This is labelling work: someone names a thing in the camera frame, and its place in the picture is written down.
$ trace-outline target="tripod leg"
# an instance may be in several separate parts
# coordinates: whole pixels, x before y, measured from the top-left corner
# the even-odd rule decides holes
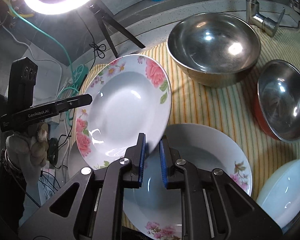
[[[120,23],[110,17],[106,12],[103,14],[103,20],[109,23],[112,27],[116,28],[119,32],[121,32],[124,36],[126,36],[129,40],[131,40],[134,44],[136,44],[139,48],[143,49],[146,46],[143,45],[135,36],[133,36],[126,28],[124,28]]]
[[[108,42],[108,44],[109,44],[109,46],[110,46],[110,48],[111,48],[114,56],[117,58],[118,57],[118,53],[117,53],[117,51],[116,51],[116,49],[115,49],[115,47],[113,45],[113,42],[112,42],[112,40],[110,38],[110,35],[109,35],[109,33],[108,33],[107,29],[106,29],[105,24],[103,23],[102,19],[97,19],[97,21],[98,21],[98,25],[99,25],[99,27],[100,27],[100,29],[101,29],[104,37],[106,38],[106,41]]]

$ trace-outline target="gloved hand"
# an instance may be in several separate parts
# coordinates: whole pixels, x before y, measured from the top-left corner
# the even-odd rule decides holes
[[[47,162],[48,124],[30,125],[27,132],[15,132],[6,140],[7,155],[12,164],[21,169],[27,184],[37,183],[41,168]]]

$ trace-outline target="large stainless steel bowl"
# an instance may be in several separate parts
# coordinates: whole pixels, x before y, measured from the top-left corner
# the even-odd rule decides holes
[[[200,13],[179,22],[167,50],[190,78],[210,87],[242,80],[256,63],[260,40],[241,19],[224,13]]]
[[[256,116],[267,134],[285,142],[300,139],[300,72],[293,65],[269,61],[258,79],[256,99],[255,106],[261,109],[266,123]]]

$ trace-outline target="chrome faucet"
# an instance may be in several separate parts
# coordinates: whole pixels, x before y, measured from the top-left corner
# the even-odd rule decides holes
[[[278,26],[283,18],[285,9],[283,8],[278,22],[267,18],[259,13],[259,3],[257,0],[246,0],[247,19],[246,22],[250,25],[256,25],[264,30],[269,36],[273,37],[277,32]]]

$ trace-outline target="striped tablecloth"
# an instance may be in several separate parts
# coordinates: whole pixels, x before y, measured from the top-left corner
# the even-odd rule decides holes
[[[300,71],[300,30],[279,28],[273,38],[257,27],[255,30],[261,41],[259,60],[244,80],[226,88],[205,87],[188,78],[169,56],[165,42],[141,53],[158,61],[169,76],[172,88],[169,125],[198,123],[211,126],[228,135],[243,150],[252,170],[254,200],[265,181],[280,166],[300,159],[300,141],[288,144],[267,136],[259,127],[252,108],[258,77],[268,61],[286,60]],[[93,67],[81,93],[104,66]],[[122,224],[136,229],[125,215]]]

